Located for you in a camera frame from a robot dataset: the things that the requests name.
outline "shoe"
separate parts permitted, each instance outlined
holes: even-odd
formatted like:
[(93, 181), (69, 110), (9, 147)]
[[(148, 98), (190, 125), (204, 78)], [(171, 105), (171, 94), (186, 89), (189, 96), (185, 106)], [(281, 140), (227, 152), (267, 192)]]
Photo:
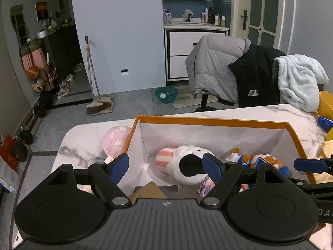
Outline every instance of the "shoe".
[(69, 74), (69, 75), (67, 75), (67, 77), (66, 77), (65, 80), (68, 81), (68, 82), (74, 81), (74, 76), (73, 76), (73, 74)]
[(62, 83), (59, 85), (61, 89), (66, 89), (69, 87), (69, 83), (67, 83), (65, 80), (62, 81)]
[(79, 63), (75, 66), (74, 72), (79, 72), (81, 70), (85, 70), (83, 63)]
[(60, 89), (57, 93), (57, 99), (61, 99), (62, 97), (66, 96), (69, 93), (69, 89)]

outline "marble countertop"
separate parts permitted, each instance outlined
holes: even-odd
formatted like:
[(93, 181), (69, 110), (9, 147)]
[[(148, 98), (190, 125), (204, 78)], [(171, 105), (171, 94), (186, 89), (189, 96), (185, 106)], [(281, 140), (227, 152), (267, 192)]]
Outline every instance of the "marble countertop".
[[(316, 115), (300, 111), (289, 104), (178, 114), (172, 116), (288, 122), (294, 128), (307, 154), (313, 146), (322, 144), (326, 135), (319, 127)], [(100, 122), (78, 125), (72, 128), (67, 132), (61, 143), (53, 164), (52, 172), (65, 163), (70, 163), (73, 165), (73, 168), (80, 169), (88, 168), (89, 165), (95, 162), (104, 161), (106, 155), (102, 149), (101, 140), (105, 132), (109, 128), (118, 125), (132, 127), (134, 121), (135, 119)], [(319, 249), (328, 250), (331, 249), (331, 234), (332, 225), (327, 224), (324, 229), (314, 233), (310, 240), (317, 245)], [(19, 236), (19, 240), (14, 246), (18, 245), (21, 241), (22, 239)]]
[(183, 21), (183, 18), (174, 18), (171, 24), (164, 24), (164, 29), (200, 29), (200, 30), (229, 31), (228, 27), (221, 27), (221, 26), (216, 26), (214, 24), (202, 23), (199, 18), (193, 18), (189, 23)]

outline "light blue towel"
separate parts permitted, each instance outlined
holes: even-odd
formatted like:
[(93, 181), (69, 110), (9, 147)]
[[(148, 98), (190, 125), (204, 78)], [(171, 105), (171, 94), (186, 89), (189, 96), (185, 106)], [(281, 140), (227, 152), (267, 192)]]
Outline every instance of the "light blue towel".
[(281, 103), (316, 112), (319, 108), (318, 85), (328, 83), (321, 64), (305, 55), (288, 55), (275, 58), (279, 62), (278, 85)]

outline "wall outlet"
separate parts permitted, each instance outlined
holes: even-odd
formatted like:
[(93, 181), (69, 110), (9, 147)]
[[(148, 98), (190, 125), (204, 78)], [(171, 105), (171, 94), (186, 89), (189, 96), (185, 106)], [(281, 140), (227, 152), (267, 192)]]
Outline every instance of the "wall outlet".
[(121, 73), (122, 73), (122, 76), (125, 76), (125, 75), (129, 74), (128, 69), (121, 70)]

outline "black cabinet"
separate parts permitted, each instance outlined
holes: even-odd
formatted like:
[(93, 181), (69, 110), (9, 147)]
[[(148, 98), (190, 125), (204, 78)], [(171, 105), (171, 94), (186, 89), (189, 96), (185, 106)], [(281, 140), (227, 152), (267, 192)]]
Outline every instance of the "black cabinet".
[(82, 62), (82, 54), (76, 26), (61, 28), (41, 39), (43, 51), (49, 53), (50, 63), (57, 68), (57, 81), (61, 82)]

